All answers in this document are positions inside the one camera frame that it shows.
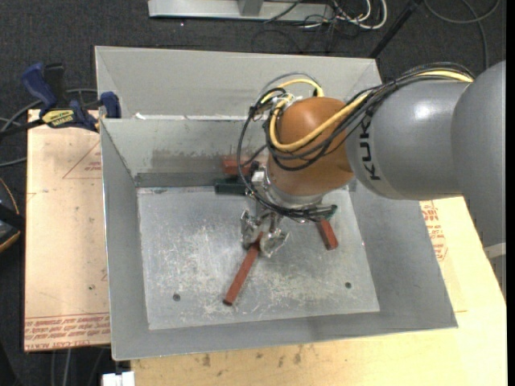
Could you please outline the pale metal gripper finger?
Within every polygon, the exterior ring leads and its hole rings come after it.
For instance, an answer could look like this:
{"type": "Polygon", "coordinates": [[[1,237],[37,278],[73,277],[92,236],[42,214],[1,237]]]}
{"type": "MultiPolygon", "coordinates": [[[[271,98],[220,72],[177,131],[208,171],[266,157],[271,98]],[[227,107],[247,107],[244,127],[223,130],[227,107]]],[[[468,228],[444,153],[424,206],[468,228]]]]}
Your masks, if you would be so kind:
{"type": "Polygon", "coordinates": [[[259,235],[259,222],[256,216],[252,216],[249,211],[245,210],[241,214],[241,240],[242,247],[249,249],[257,239],[259,235]]]}
{"type": "Polygon", "coordinates": [[[272,257],[287,242],[290,233],[284,231],[266,232],[261,238],[261,253],[272,257]]]}

